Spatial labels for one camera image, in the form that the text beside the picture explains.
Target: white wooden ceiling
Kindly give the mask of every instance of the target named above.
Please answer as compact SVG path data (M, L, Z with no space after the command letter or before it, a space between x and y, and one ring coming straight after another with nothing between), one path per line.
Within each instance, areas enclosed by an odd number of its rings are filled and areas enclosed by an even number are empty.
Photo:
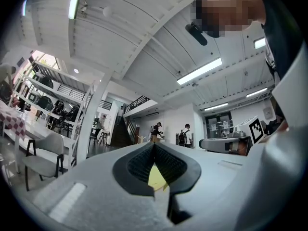
M82 13L84 1L87 9ZM204 34L208 44L201 46L185 30L192 1L80 0L77 18L69 24L70 0L28 0L18 30L22 44L64 60L69 73L78 68L89 81L91 73L97 80L97 71L112 69L118 84L171 107L210 105L272 84L264 58L258 57L265 49L253 45L264 36L261 25L217 39ZM109 16L104 9L111 11ZM220 67L184 86L177 83L181 75L218 57Z

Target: checkered tablecloth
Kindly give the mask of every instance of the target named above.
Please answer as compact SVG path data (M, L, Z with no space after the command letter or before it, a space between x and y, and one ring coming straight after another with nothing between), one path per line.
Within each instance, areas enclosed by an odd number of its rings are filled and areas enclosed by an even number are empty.
M24 139L26 135L25 121L19 117L18 112L14 108L8 107L0 100L0 121L2 121L7 129L12 130L17 136Z

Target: fluorescent light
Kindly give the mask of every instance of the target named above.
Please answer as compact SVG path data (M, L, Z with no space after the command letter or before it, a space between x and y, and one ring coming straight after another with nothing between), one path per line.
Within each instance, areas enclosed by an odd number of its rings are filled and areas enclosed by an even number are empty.
M228 103L223 103L223 104L220 104L220 105L217 105L217 106L209 107L209 108L206 108L204 111L217 109L217 108L220 108L220 107L223 107L223 106L226 106L226 105L228 105Z
M265 38L261 38L261 39L254 41L254 45L255 45L255 49L259 49L265 46Z
M221 58L218 58L218 59L216 59L216 60L214 60L214 61L196 69L196 70L194 70L190 74L187 74L187 75L183 76L182 78L178 79L178 83L180 85L182 85L182 84L186 83L187 81L190 81L190 80L192 80L192 79L194 79L194 78L196 78L196 77L198 77L198 76L200 76L200 75L202 75L202 74L204 74L204 73L206 73L206 72L208 72L208 71L212 70L213 68L216 68L220 65L222 65L222 61L221 61Z
M79 0L71 0L69 3L68 18L74 20L76 18Z
M260 93L260 92L266 91L267 89L268 89L268 88L265 87L265 88L263 88L263 89L261 89L261 90L259 90L259 91L255 91L255 92L253 92L253 93L250 93L250 94L248 94L248 95L246 96L246 98L249 98L249 97L251 97L251 96L253 96L253 95L256 95L256 94L258 94L258 93Z
M25 16L25 15L26 15L26 3L27 3L27 0L25 0L25 1L23 2L22 16Z

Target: door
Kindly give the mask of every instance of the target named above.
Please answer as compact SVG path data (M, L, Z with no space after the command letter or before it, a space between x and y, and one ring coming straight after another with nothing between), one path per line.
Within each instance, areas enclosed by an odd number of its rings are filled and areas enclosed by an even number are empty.
M233 126L231 112L207 116L205 120L208 139L226 137Z

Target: staircase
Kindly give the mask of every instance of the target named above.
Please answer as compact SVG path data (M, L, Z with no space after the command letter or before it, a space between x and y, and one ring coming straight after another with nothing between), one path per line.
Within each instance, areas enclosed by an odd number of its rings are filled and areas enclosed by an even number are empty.
M124 119L121 118L119 126L115 125L114 132L112 133L110 146L126 147L132 145L132 141L129 137L127 127Z

